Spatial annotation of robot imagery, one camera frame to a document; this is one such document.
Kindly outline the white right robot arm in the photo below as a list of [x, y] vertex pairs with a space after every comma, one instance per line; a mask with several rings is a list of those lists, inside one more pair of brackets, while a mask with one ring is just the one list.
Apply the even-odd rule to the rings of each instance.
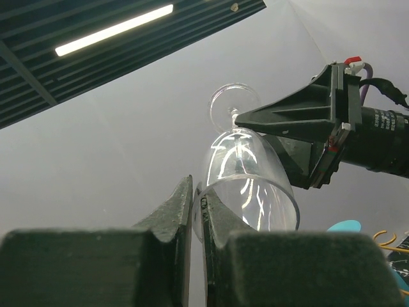
[[264, 135], [295, 187], [328, 184], [342, 162], [406, 178], [408, 116], [364, 106], [360, 95], [369, 86], [406, 106], [390, 81], [362, 79], [351, 65], [332, 63], [307, 86], [239, 115], [236, 124]]

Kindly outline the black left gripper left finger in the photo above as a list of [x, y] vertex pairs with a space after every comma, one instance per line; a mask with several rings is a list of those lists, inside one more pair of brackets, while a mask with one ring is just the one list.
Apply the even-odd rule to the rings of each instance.
[[192, 177], [125, 228], [18, 229], [1, 239], [2, 306], [187, 306]]

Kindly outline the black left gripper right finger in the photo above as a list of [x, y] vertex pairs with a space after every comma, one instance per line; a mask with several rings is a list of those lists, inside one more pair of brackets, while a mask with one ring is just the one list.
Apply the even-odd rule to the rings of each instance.
[[198, 191], [207, 306], [403, 306], [380, 248], [355, 232], [258, 232]]

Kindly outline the blue plastic wine glass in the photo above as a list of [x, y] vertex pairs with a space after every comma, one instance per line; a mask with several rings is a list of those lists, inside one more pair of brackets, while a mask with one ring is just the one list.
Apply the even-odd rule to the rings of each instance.
[[[361, 231], [361, 223], [359, 221], [356, 220], [345, 220], [345, 221], [341, 221], [338, 222], [334, 225], [332, 225], [330, 228], [327, 229], [328, 232], [360, 232]], [[401, 253], [406, 253], [408, 254], [408, 249], [405, 248], [397, 248], [397, 247], [392, 247], [391, 244], [393, 244], [396, 239], [397, 236], [395, 233], [392, 234], [392, 238], [386, 242], [377, 242], [377, 238], [380, 235], [383, 235], [387, 233], [386, 230], [382, 230], [377, 232], [376, 234], [373, 235], [373, 240], [375, 241], [375, 243], [384, 250], [388, 250], [388, 251], [395, 251], [395, 252], [401, 252]], [[392, 268], [391, 272], [392, 275], [394, 276], [395, 281], [397, 282], [401, 295], [403, 296], [403, 299], [407, 300], [408, 299], [408, 284], [406, 283], [406, 281]]]

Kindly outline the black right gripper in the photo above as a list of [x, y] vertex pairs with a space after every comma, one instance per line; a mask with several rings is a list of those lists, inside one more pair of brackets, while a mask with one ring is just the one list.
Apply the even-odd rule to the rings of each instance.
[[339, 169], [359, 121], [353, 114], [360, 102], [354, 97], [358, 85], [359, 78], [344, 63], [331, 63], [307, 86], [238, 115], [235, 123], [265, 134], [292, 186], [319, 189]]

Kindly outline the clear flute glass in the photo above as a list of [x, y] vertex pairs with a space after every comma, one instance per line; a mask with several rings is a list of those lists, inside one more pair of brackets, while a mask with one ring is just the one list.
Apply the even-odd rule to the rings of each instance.
[[205, 155], [197, 195], [213, 189], [257, 231], [297, 230], [300, 211], [279, 156], [259, 133], [236, 123], [238, 115], [259, 106], [259, 95], [243, 83], [224, 85], [211, 96], [209, 117], [219, 136]]

